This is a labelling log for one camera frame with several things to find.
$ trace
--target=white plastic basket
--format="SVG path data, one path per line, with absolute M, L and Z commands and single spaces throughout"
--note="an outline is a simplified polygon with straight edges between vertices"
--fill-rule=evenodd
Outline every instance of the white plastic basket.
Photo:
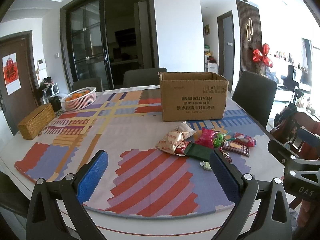
M 73 94 L 84 93 L 86 91 L 89 91 L 89 93 L 82 96 L 82 97 L 79 97 L 77 99 L 66 101 L 66 98 L 72 97 Z M 81 88 L 77 91 L 74 91 L 74 92 L 68 94 L 68 96 L 64 97 L 61 100 L 61 103 L 64 106 L 66 111 L 74 112 L 74 111 L 81 110 L 81 109 L 91 105 L 95 100 L 96 100 L 96 88 L 95 87 L 87 87 L 87 88 Z

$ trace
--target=tablecloth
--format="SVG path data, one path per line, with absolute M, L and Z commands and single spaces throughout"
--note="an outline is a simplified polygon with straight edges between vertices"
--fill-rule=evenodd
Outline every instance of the tablecloth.
M 155 148 L 181 122 L 162 122 L 159 89 L 107 91 L 87 108 L 64 113 L 36 137 L 15 168 L 32 181 L 62 179 L 76 173 L 102 149 L 108 166 L 86 208 L 118 216 L 168 218 L 201 215 L 232 208 L 213 172 L 199 161 Z M 201 128 L 255 137 L 250 158 L 230 153 L 242 173 L 271 181 L 283 176 L 282 165 L 267 150 L 268 136 L 231 99 L 221 120 L 188 121 Z

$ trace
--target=red balloon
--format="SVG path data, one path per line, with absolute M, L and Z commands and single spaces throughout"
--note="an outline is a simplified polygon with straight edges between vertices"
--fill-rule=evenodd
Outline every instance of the red balloon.
M 269 59 L 267 56 L 263 56 L 262 61 L 267 67 L 273 67 L 272 60 Z
M 263 55 L 260 50 L 255 49 L 253 51 L 253 58 L 252 59 L 254 62 L 258 62 L 258 61 L 262 60 L 262 57 L 263 57 Z
M 262 53 L 263 53 L 263 55 L 264 55 L 264 56 L 268 55 L 269 50 L 270 50 L 269 45 L 268 45 L 268 44 L 266 44 L 266 43 L 265 43 L 265 44 L 263 44 L 263 46 L 262 46 Z

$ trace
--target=wooden slat wall panel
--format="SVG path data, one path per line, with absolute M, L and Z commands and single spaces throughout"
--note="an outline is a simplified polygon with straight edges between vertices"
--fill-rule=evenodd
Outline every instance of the wooden slat wall panel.
M 240 24 L 241 52 L 239 76 L 241 76 L 244 71 L 256 72 L 256 66 L 252 57 L 255 49 L 262 49 L 262 34 L 259 9 L 239 0 L 236 0 L 236 3 Z M 248 42 L 246 34 L 246 25 L 249 18 L 251 18 L 253 25 L 253 35 L 250 42 Z

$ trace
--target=blue gripper pad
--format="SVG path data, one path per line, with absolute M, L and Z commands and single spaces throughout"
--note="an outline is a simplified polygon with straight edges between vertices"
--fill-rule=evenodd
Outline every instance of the blue gripper pad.
M 215 151 L 210 154 L 209 163 L 226 197 L 237 205 L 241 198 L 239 186 Z
M 107 166 L 108 154 L 103 151 L 78 184 L 77 198 L 80 204 L 91 198 Z

